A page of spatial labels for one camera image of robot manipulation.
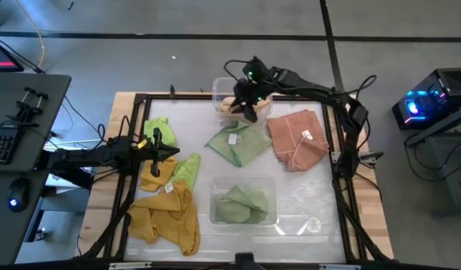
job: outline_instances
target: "computer mouse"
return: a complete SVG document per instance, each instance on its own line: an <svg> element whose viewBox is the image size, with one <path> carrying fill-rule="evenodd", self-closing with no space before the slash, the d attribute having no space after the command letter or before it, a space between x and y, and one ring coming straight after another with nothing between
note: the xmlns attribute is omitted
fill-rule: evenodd
<svg viewBox="0 0 461 270"><path fill-rule="evenodd" d="M19 178L8 187L8 208L13 212L21 212L29 204L30 180Z"/></svg>

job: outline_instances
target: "pink cloth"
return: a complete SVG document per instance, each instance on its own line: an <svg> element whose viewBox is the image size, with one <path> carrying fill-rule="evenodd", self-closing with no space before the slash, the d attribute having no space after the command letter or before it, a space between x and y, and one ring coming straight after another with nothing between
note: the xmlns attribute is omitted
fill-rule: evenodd
<svg viewBox="0 0 461 270"><path fill-rule="evenodd" d="M288 170L306 171L329 153L324 131L314 111L303 110L267 119L278 160ZM303 136L308 131L312 137Z"/></svg>

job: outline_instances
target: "keyboard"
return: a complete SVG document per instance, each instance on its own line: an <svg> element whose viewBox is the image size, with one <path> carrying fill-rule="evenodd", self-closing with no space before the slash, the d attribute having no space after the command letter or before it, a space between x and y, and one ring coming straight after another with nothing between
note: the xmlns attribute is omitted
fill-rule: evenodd
<svg viewBox="0 0 461 270"><path fill-rule="evenodd" d="M22 131L16 124L0 124L0 164L9 164Z"/></svg>

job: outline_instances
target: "green cloth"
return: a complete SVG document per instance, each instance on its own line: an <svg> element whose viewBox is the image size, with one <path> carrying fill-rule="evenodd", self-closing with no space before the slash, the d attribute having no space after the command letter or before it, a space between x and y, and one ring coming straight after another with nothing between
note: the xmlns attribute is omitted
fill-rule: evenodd
<svg viewBox="0 0 461 270"><path fill-rule="evenodd" d="M215 202L215 221L229 224L259 224L267 216L266 194L233 186Z"/></svg>
<svg viewBox="0 0 461 270"><path fill-rule="evenodd" d="M154 128L158 128L162 133L162 143L166 146L177 146L176 137L167 124L167 117L159 117L153 120L146 120L143 123L143 134L154 143Z"/></svg>
<svg viewBox="0 0 461 270"><path fill-rule="evenodd" d="M180 161L174 169L168 183L174 181L183 181L187 184L187 188L192 192L194 189L195 179L199 171L200 155L192 153L184 161Z"/></svg>
<svg viewBox="0 0 461 270"><path fill-rule="evenodd" d="M229 144L229 136L240 137L235 145ZM252 127L241 121L235 121L219 131L207 144L222 157L237 167L244 167L260 155L272 140L266 136L262 128Z"/></svg>

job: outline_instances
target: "plastic bin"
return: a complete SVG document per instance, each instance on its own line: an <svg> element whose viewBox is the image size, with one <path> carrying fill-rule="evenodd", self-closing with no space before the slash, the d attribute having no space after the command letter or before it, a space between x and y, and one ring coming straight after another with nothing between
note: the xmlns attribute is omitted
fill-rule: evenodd
<svg viewBox="0 0 461 270"><path fill-rule="evenodd" d="M214 80L214 83L212 85L212 105L214 106L214 110L218 113L221 121L241 121L250 125L264 125L267 116L273 110L272 96L268 97L270 99L270 104L256 112L258 116L258 121L255 123L248 121L242 113L225 113L221 111L221 104L223 100L225 98L234 96L235 85L236 80L234 78L217 78Z"/></svg>
<svg viewBox="0 0 461 270"><path fill-rule="evenodd" d="M264 192L267 200L267 215L260 223L225 223L216 220L217 200L221 199L232 187L239 189L257 190ZM272 176L268 175L240 175L222 176L213 179L210 196L209 219L212 224L222 226L273 226L278 223L276 185Z"/></svg>

